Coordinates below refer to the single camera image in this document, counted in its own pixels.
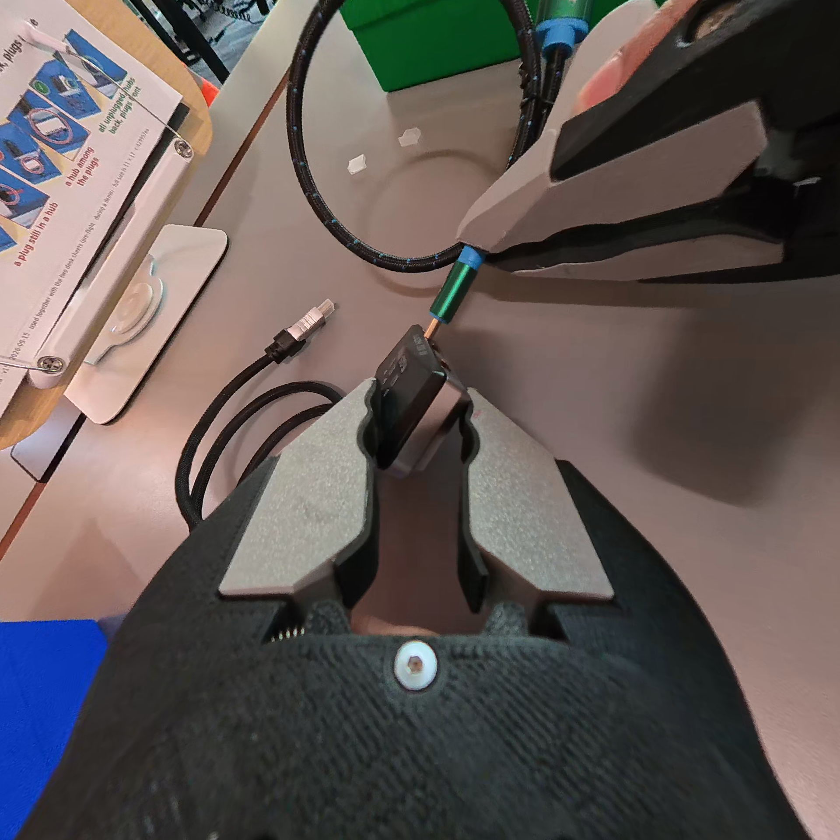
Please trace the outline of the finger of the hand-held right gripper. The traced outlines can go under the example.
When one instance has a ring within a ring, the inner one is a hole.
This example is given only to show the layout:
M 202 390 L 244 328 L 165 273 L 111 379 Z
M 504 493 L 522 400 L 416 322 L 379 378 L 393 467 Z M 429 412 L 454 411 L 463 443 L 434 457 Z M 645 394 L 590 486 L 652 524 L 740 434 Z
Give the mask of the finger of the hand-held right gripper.
M 783 205 L 692 205 L 570 227 L 504 248 L 490 263 L 528 278 L 663 280 L 771 266 L 783 252 Z
M 576 50 L 542 137 L 468 210 L 458 236 L 498 255 L 565 230 L 612 225 L 705 202 L 724 190 L 764 152 L 769 129 L 756 101 L 713 106 L 707 118 L 667 128 L 677 106 L 654 105 L 636 140 L 617 127 L 618 106 L 630 105 L 629 82 L 604 101 L 576 111 L 596 72 L 657 13 L 655 2 L 624 2 L 595 25 Z

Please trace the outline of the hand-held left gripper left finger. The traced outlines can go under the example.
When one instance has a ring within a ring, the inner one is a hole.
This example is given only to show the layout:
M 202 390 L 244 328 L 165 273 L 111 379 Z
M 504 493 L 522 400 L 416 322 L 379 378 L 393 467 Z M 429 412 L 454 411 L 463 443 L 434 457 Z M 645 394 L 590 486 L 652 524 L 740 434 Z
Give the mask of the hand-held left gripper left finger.
M 364 380 L 281 451 L 222 578 L 226 597 L 354 607 L 378 569 L 376 380 Z

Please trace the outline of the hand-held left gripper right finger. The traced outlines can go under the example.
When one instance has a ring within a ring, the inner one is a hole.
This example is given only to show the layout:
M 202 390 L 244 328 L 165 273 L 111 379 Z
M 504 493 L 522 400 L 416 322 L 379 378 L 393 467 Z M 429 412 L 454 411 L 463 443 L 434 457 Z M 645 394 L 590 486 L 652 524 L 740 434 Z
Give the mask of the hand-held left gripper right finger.
M 457 574 L 474 614 L 614 597 L 557 460 L 474 388 L 460 425 Z

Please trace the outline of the silver hub with black cable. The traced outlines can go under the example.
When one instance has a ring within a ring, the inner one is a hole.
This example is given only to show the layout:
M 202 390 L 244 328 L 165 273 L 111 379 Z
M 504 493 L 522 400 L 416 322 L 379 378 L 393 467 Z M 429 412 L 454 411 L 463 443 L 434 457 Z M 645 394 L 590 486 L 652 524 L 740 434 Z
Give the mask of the silver hub with black cable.
M 342 401 L 343 394 L 338 389 L 320 381 L 291 381 L 270 388 L 227 421 L 207 450 L 195 479 L 191 479 L 198 449 L 226 405 L 258 374 L 302 352 L 334 311 L 334 303 L 325 300 L 277 333 L 260 357 L 222 388 L 197 421 L 178 459 L 174 479 L 176 506 L 189 531 L 204 520 L 209 481 L 226 447 L 248 420 L 291 396 L 322 399 L 320 404 L 293 414 L 270 433 L 251 456 L 239 484 L 266 462 L 293 432 L 319 419 Z M 441 357 L 433 335 L 433 328 L 423 330 L 412 326 L 374 375 L 374 461 L 379 469 L 394 475 L 407 475 L 425 467 L 440 439 L 459 422 L 469 404 L 466 388 Z

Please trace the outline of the blue plastic bin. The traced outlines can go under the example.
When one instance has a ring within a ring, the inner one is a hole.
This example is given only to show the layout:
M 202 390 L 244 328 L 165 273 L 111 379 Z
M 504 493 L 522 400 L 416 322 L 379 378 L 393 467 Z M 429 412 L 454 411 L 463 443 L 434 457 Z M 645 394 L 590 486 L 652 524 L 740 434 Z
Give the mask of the blue plastic bin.
M 1 624 L 2 839 L 56 768 L 107 645 L 90 620 Z

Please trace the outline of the person's right hand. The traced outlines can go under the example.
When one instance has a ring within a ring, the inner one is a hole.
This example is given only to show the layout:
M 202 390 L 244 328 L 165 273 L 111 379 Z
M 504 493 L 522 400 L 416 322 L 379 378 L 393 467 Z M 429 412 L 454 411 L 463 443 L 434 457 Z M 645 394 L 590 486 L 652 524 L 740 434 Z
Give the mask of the person's right hand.
M 697 1 L 667 1 L 634 37 L 630 38 L 584 84 L 574 101 L 576 116 L 614 96 L 634 74 L 656 45 L 697 5 Z

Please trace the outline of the green plastic bin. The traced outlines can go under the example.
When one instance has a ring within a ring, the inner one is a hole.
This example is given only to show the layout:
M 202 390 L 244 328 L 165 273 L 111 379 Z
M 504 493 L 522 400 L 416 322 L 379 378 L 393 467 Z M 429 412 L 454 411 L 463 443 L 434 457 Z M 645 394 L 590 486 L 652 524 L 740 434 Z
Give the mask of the green plastic bin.
M 498 1 L 348 1 L 339 10 L 386 92 L 521 60 Z

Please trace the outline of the white tablet stand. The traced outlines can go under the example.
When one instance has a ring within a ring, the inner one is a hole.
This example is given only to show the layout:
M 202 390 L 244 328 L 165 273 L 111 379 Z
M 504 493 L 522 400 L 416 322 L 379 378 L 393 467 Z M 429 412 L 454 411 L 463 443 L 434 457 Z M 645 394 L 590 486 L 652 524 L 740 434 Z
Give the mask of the white tablet stand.
M 35 348 L 2 356 L 25 378 L 2 414 L 2 449 L 37 432 L 65 397 L 97 425 L 129 407 L 228 251 L 224 231 L 168 224 L 196 155 L 184 139 L 133 187 L 107 237 Z

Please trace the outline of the instruction sheet on stand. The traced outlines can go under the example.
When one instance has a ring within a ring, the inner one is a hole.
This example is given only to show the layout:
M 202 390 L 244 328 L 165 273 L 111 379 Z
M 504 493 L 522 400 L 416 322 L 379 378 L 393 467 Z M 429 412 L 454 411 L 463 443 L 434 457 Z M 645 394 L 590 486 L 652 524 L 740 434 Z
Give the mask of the instruction sheet on stand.
M 187 176 L 182 193 L 175 199 L 171 208 L 164 212 L 167 223 L 198 163 L 209 151 L 213 138 L 209 107 L 201 92 L 199 76 L 188 69 L 183 59 L 176 58 L 174 52 L 123 2 L 68 3 L 98 30 L 182 94 L 187 114 L 181 128 L 177 130 L 177 139 L 184 139 L 192 146 L 196 161 Z

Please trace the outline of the printed instruction sheet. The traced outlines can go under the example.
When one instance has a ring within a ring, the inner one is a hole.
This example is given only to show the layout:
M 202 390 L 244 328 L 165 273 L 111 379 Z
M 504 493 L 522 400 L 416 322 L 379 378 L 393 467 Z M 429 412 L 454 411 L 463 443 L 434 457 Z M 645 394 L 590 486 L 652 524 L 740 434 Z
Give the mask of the printed instruction sheet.
M 68 2 L 2 2 L 1 406 L 58 384 L 178 183 L 182 94 Z

